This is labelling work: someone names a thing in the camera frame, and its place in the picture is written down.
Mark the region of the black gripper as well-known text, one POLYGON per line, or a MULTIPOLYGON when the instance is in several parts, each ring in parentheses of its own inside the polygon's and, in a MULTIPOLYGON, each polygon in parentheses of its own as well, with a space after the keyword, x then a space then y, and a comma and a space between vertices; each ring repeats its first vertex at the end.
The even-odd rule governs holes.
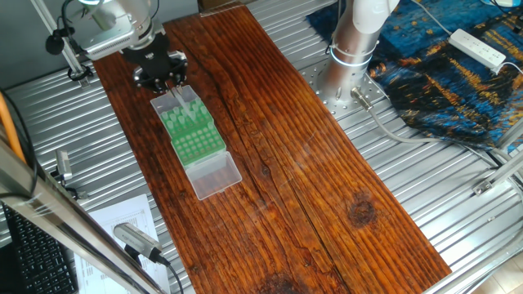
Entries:
POLYGON ((132 72, 133 82, 137 87, 152 92, 166 92, 167 83, 160 79, 169 77, 175 87, 186 80, 188 60, 183 51, 168 52, 167 37, 155 37, 154 41, 139 50, 123 49, 124 58, 140 67, 132 72))

